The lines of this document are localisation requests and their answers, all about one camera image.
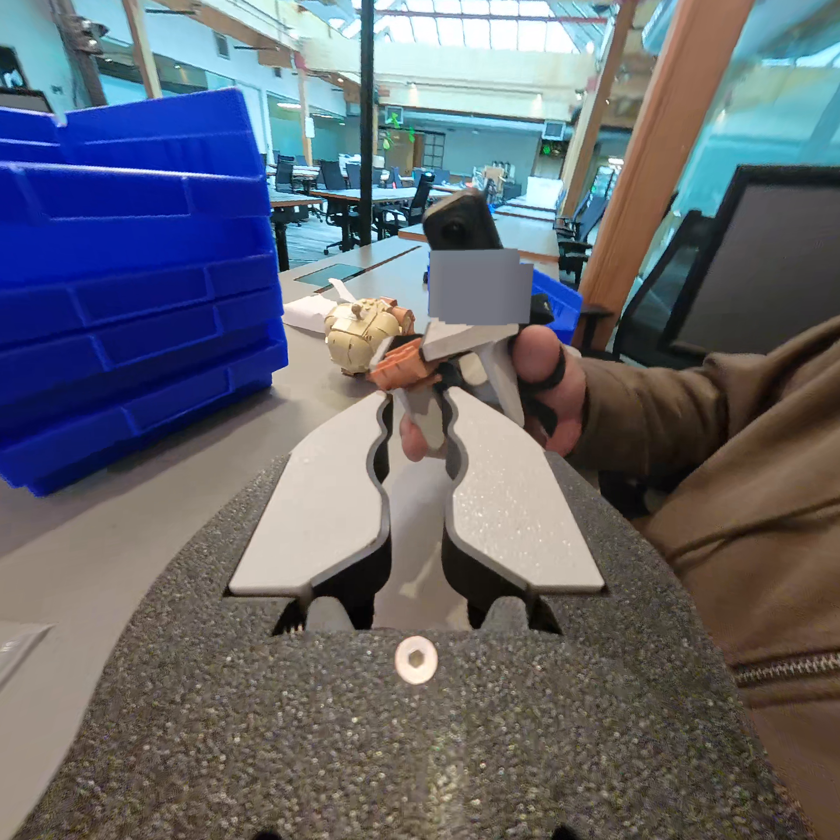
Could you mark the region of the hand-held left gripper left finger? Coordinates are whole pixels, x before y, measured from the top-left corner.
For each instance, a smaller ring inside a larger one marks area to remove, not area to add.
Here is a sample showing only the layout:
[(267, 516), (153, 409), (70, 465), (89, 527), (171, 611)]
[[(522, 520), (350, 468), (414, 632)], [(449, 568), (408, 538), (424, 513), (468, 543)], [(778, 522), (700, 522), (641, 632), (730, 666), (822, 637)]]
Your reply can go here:
[(230, 579), (232, 595), (317, 597), (371, 560), (385, 569), (358, 570), (359, 597), (383, 587), (391, 568), (383, 487), (391, 424), (392, 400), (375, 392), (291, 450)]

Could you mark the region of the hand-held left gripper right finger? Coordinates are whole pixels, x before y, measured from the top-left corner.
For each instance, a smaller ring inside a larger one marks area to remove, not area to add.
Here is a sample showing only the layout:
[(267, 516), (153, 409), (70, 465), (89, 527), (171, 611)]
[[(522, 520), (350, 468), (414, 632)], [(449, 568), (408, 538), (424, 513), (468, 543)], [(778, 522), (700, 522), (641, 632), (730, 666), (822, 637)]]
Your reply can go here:
[(445, 399), (458, 464), (445, 517), (454, 546), (526, 595), (600, 592), (604, 579), (544, 450), (461, 388)]

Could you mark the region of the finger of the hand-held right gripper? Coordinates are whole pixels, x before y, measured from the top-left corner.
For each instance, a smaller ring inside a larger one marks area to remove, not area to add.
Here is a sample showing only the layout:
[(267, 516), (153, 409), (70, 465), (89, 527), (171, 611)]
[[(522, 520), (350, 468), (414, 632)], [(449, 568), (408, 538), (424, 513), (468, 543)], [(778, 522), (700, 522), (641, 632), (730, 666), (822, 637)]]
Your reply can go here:
[(398, 432), (404, 456), (414, 464), (440, 460), (448, 476), (457, 476), (459, 454), (449, 435), (453, 415), (437, 386), (418, 386), (396, 392), (402, 418)]
[(443, 380), (436, 384), (438, 389), (458, 388), (523, 428), (524, 409), (509, 353), (509, 342), (517, 332), (516, 323), (471, 326), (432, 320), (422, 353), (426, 361), (439, 362)]

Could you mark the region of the small orange brick assembly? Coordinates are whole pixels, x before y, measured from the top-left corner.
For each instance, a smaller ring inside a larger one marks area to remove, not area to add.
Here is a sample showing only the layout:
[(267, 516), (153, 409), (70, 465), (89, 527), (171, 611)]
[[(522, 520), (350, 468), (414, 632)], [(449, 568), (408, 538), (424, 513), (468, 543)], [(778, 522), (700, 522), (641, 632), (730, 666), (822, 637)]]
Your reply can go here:
[(421, 333), (384, 339), (371, 357), (367, 381), (383, 392), (415, 391), (442, 382), (439, 362), (428, 362), (423, 356), (423, 341)]

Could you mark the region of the tan brown brick toy figure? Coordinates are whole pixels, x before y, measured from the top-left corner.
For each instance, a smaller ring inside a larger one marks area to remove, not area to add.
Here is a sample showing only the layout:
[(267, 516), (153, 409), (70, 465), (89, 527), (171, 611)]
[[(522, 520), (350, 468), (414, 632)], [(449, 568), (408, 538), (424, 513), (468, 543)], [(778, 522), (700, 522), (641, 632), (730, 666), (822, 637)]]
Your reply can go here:
[(414, 336), (415, 317), (390, 297), (341, 302), (324, 319), (325, 343), (331, 361), (343, 375), (367, 375), (382, 342), (398, 335)]

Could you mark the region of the person's right forearm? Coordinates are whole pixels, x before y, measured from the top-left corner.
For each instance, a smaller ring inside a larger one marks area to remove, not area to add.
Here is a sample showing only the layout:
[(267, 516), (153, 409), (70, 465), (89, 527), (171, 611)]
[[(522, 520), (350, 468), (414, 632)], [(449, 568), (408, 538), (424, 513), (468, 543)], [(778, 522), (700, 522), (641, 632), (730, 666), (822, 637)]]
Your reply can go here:
[(582, 415), (568, 453), (633, 477), (699, 467), (780, 401), (811, 350), (801, 336), (767, 354), (711, 353), (683, 371), (578, 360)]

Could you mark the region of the grey desk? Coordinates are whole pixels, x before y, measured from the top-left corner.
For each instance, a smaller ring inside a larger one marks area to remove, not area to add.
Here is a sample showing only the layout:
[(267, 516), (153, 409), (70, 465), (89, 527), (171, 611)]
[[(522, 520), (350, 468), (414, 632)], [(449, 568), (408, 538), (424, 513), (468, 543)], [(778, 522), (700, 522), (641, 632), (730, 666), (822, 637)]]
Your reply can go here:
[(391, 443), (395, 558), (365, 632), (282, 633), (286, 602), (227, 596), (282, 458), (369, 395), (322, 337), (288, 331), (275, 388), (58, 494), (2, 491), (2, 620), (50, 625), (2, 689), (2, 838), (489, 837), (471, 775), (505, 698), (509, 638), (433, 631), (438, 667), (394, 667), (420, 631), (399, 592), (438, 540), (438, 461)]

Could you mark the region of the person's right hand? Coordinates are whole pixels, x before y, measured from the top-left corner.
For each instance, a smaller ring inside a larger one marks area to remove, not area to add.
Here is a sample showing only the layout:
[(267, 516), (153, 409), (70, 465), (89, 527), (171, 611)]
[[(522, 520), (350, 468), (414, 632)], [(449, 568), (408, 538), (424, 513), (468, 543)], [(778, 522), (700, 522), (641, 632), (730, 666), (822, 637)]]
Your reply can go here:
[(524, 429), (537, 443), (557, 455), (570, 455), (585, 429), (588, 396), (581, 361), (569, 352), (546, 326), (530, 325), (519, 333), (510, 348), (518, 378), (529, 385), (550, 387), (534, 390), (534, 413), (525, 409)]

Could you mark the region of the black office chair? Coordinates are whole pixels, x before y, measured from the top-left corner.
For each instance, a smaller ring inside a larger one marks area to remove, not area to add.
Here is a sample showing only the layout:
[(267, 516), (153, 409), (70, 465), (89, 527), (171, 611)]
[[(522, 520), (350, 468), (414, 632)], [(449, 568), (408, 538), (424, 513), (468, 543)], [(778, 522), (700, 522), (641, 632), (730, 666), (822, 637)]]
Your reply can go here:
[(389, 237), (398, 236), (400, 230), (422, 222), (434, 180), (433, 171), (424, 171), (411, 202), (407, 206), (399, 206), (384, 212), (383, 229)]
[(678, 371), (698, 366), (701, 356), (661, 349), (659, 343), (691, 268), (708, 246), (714, 223), (714, 217), (705, 216), (696, 209), (690, 210), (682, 219), (618, 319), (611, 349), (595, 350), (592, 346), (595, 329), (606, 318), (606, 312), (591, 310), (584, 315), (582, 356)]

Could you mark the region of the long wooden table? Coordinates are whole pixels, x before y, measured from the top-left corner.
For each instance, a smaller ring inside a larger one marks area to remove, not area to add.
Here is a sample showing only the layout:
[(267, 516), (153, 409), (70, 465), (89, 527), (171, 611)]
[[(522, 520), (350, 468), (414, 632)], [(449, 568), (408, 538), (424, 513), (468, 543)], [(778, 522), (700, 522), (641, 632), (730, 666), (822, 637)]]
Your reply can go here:
[[(481, 223), (480, 218), (476, 219), (474, 213), (444, 213), (443, 220), (437, 219), (437, 216), (437, 213), (433, 214), (428, 226), (416, 224), (400, 230), (398, 237), (434, 249), (434, 243), (440, 244), (436, 238), (438, 235), (444, 237), (445, 246), (464, 245), (470, 235), (487, 232), (487, 226)], [(493, 216), (492, 219), (503, 248), (517, 250), (520, 257), (533, 264), (552, 265), (554, 270), (558, 269), (558, 239), (551, 224), (504, 215)], [(432, 239), (427, 237), (427, 227), (433, 233)]]

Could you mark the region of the small blue storage bin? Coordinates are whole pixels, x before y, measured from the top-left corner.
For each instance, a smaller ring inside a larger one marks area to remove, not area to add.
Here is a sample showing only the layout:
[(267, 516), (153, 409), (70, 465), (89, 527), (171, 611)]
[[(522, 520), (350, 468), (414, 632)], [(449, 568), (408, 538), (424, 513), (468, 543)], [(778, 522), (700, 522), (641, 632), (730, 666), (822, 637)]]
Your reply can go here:
[(559, 341), (570, 345), (581, 316), (581, 294), (538, 267), (533, 268), (531, 294), (531, 323), (547, 326)]

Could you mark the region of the torn white paper bag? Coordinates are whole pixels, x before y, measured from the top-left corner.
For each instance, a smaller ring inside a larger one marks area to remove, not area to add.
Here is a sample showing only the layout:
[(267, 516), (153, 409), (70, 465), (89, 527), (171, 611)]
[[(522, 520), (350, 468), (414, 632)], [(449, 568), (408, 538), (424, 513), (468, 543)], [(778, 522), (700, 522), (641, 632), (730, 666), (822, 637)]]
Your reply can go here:
[(285, 326), (310, 333), (327, 335), (330, 326), (327, 319), (339, 305), (354, 305), (358, 299), (351, 293), (343, 280), (328, 277), (326, 291), (317, 291), (296, 300), (284, 301), (281, 319)]

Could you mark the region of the wooden pillar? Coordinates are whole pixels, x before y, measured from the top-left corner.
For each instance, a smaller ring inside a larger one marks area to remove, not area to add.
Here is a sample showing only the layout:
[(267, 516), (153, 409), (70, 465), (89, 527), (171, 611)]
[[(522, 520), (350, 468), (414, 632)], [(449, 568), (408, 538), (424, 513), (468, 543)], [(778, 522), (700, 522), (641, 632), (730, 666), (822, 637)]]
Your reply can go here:
[(752, 1), (677, 3), (581, 280), (584, 302), (607, 312), (593, 340), (599, 349), (621, 315), (752, 8)]
[(570, 217), (581, 199), (595, 142), (610, 97), (616, 70), (621, 64), (628, 33), (633, 25), (638, 1), (619, 2), (618, 11), (606, 53), (598, 66), (596, 77), (589, 79), (584, 93), (581, 112), (565, 156), (561, 180), (562, 202), (557, 218)]

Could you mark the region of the person's brown jacket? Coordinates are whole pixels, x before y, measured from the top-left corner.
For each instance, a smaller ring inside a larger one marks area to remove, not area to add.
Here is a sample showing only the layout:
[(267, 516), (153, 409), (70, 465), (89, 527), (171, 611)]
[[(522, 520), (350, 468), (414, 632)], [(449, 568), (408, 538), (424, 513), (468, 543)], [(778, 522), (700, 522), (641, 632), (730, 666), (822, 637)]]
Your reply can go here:
[(645, 533), (695, 600), (784, 785), (838, 838), (838, 318), (780, 401), (694, 468)]

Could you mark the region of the large black screen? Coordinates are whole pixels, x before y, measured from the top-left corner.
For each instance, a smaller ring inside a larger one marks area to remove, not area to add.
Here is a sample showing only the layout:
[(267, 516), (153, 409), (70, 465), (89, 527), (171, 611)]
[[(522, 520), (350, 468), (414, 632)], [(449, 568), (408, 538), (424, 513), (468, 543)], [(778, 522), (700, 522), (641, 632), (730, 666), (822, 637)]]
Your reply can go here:
[(714, 221), (663, 352), (767, 354), (838, 316), (838, 166), (741, 164)]

